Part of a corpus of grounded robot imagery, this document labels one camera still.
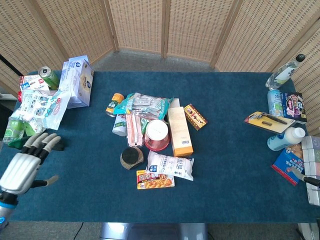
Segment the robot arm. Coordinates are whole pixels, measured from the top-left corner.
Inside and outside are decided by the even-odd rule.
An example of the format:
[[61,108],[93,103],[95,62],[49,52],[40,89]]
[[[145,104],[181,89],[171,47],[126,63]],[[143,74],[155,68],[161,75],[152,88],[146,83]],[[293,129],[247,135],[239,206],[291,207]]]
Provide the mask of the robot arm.
[[0,231],[6,226],[9,216],[18,205],[18,196],[30,188],[45,187],[58,180],[35,180],[37,172],[52,148],[61,137],[53,133],[36,134],[28,139],[20,153],[17,153],[0,179]]

